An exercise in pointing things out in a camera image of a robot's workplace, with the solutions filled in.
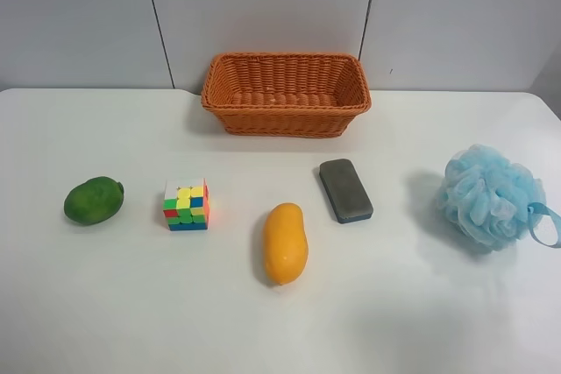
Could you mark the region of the yellow mango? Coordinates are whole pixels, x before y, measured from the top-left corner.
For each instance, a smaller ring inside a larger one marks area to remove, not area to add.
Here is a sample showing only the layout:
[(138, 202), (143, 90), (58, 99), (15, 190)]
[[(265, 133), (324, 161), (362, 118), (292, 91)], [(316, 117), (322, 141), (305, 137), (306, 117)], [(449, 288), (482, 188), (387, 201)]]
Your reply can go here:
[(288, 202), (275, 207), (266, 218), (262, 243), (267, 277), (278, 286), (298, 279), (309, 255), (302, 209)]

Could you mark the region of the orange woven basket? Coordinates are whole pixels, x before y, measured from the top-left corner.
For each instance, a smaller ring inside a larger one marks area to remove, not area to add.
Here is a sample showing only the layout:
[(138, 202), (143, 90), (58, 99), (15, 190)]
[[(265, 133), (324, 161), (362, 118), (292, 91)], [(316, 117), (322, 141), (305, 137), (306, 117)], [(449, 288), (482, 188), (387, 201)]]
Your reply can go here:
[(350, 54), (221, 53), (202, 106), (233, 135), (336, 138), (372, 99)]

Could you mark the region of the green lemon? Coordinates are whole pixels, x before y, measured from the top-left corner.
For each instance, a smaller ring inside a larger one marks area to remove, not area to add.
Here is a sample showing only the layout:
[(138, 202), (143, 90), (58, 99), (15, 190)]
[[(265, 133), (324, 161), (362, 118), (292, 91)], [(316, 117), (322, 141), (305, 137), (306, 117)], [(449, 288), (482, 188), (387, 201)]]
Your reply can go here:
[(124, 203), (124, 186), (110, 177), (99, 176), (74, 187), (64, 200), (65, 216), (89, 226), (114, 216)]

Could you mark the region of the grey blue whiteboard eraser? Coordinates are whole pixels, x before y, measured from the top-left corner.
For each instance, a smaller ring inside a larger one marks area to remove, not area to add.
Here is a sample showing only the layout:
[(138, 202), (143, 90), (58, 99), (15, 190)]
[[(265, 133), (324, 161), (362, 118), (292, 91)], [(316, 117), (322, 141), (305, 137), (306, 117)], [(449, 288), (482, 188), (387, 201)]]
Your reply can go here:
[(341, 224), (370, 219), (373, 205), (349, 159), (333, 159), (319, 166), (319, 177)]

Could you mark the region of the colourful puzzle cube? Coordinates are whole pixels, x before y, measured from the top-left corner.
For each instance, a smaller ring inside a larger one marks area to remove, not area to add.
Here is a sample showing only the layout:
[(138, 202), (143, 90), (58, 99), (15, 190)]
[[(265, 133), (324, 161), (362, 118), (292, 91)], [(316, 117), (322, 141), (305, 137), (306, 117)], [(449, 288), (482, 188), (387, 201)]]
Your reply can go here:
[(168, 180), (162, 212), (171, 231), (209, 228), (209, 189), (204, 178)]

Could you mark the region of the blue mesh bath sponge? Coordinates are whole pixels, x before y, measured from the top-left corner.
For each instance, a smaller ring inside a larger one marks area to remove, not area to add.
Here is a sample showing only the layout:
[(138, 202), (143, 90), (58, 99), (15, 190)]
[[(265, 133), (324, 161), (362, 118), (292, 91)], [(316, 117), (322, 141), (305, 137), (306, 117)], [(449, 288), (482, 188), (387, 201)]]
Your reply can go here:
[(489, 146), (472, 145), (447, 163), (435, 203), (448, 222), (492, 251), (526, 234), (544, 244), (536, 235), (544, 217), (560, 233), (560, 215), (546, 205), (542, 181)]

